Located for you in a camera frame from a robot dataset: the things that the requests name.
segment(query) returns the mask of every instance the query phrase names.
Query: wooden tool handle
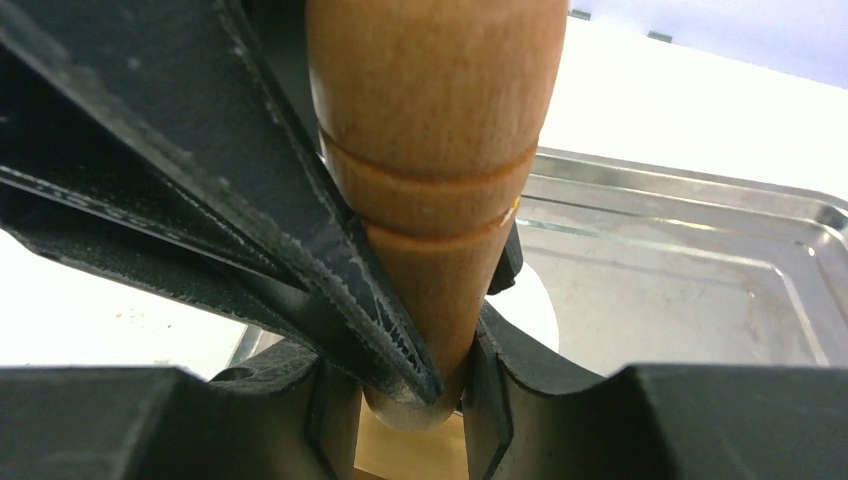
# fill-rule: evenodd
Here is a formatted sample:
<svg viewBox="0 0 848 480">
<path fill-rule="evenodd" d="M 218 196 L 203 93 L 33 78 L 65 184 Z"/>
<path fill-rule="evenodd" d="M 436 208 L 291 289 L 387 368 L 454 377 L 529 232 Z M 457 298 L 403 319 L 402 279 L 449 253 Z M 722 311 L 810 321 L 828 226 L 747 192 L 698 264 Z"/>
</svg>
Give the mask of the wooden tool handle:
<svg viewBox="0 0 848 480">
<path fill-rule="evenodd" d="M 429 429 L 457 406 L 477 318 L 556 79 L 567 0 L 309 0 L 322 147 L 447 392 L 381 421 Z"/>
</svg>

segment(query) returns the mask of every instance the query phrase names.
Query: stainless steel tray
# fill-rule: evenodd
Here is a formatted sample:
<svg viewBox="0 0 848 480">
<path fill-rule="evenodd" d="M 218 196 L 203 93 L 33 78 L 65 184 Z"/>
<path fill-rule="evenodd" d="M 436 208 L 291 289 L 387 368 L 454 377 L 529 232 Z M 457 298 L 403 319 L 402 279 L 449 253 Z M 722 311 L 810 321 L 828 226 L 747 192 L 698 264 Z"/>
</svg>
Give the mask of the stainless steel tray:
<svg viewBox="0 0 848 480">
<path fill-rule="evenodd" d="M 560 354 L 848 366 L 848 203 L 540 149 L 519 214 Z"/>
</svg>

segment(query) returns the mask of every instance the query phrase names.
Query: wooden handle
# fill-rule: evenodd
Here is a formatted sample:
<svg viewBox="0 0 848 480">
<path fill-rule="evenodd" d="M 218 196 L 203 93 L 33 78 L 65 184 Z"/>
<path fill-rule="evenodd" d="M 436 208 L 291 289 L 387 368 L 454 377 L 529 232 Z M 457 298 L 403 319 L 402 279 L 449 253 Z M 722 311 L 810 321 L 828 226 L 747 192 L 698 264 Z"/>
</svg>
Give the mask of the wooden handle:
<svg viewBox="0 0 848 480">
<path fill-rule="evenodd" d="M 445 378 L 433 407 L 366 390 L 381 421 L 456 407 L 486 289 L 556 79 L 566 0 L 309 0 L 330 170 Z"/>
</svg>

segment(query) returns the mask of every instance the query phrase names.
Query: wooden base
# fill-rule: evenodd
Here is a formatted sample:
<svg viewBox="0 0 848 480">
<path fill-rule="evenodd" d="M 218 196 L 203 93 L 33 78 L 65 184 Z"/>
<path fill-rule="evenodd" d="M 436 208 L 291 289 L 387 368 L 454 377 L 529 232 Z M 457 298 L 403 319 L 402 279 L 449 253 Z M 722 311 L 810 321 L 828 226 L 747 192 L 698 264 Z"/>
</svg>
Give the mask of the wooden base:
<svg viewBox="0 0 848 480">
<path fill-rule="evenodd" d="M 355 466 L 355 480 L 466 480 L 462 417 L 429 432 L 404 432 L 383 425 L 363 399 Z"/>
</svg>

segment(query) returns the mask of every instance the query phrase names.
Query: metal tray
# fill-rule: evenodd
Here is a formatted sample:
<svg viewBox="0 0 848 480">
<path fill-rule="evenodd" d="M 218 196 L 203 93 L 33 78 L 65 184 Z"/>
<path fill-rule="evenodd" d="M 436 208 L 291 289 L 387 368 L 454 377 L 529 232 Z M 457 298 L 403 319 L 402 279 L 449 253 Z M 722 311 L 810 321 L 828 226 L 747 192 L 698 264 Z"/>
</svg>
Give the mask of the metal tray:
<svg viewBox="0 0 848 480">
<path fill-rule="evenodd" d="M 560 354 L 634 362 L 848 366 L 848 203 L 539 149 L 519 214 Z"/>
</svg>

